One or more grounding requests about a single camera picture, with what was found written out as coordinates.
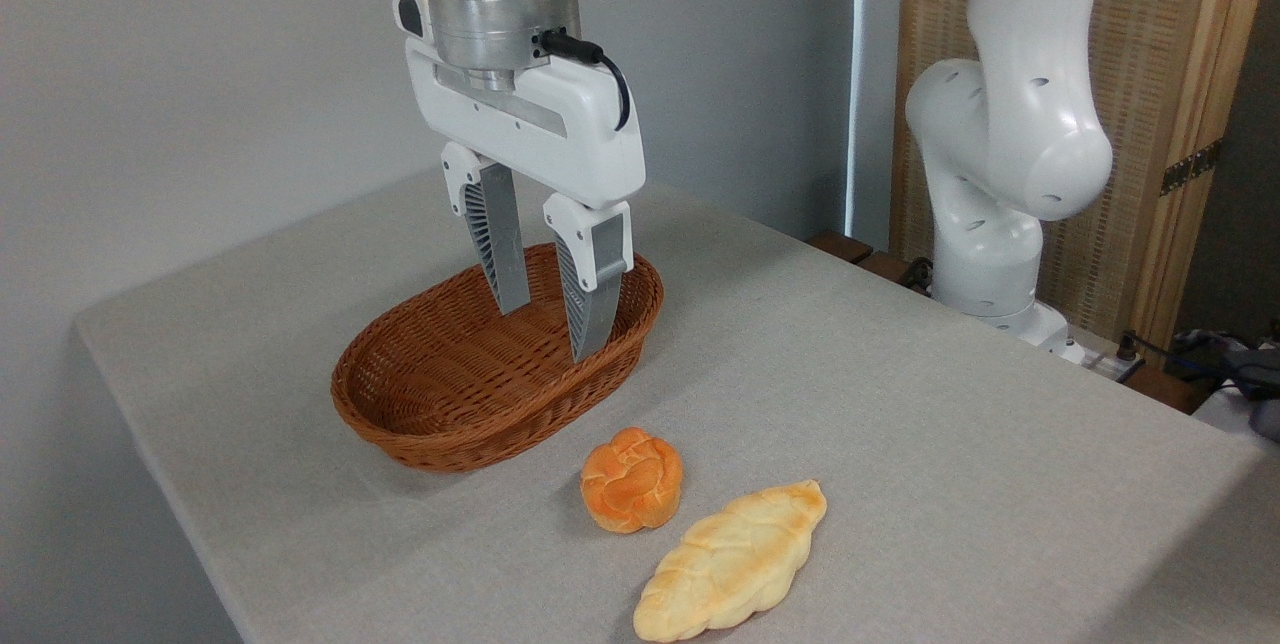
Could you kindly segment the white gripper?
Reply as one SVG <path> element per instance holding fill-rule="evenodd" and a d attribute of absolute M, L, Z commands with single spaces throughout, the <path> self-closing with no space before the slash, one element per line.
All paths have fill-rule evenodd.
<path fill-rule="evenodd" d="M 396 0 L 396 23 L 407 35 L 419 110 L 431 131 L 452 141 L 442 151 L 451 207 L 465 220 L 495 303 L 507 315 L 531 301 L 508 166 L 559 192 L 547 198 L 543 214 L 556 233 L 572 356 L 582 362 L 609 341 L 622 277 L 634 269 L 623 198 L 646 181 L 637 111 L 618 128 L 616 76 L 572 59 L 520 70 L 511 92 L 477 90 L 436 52 L 425 5 Z"/>

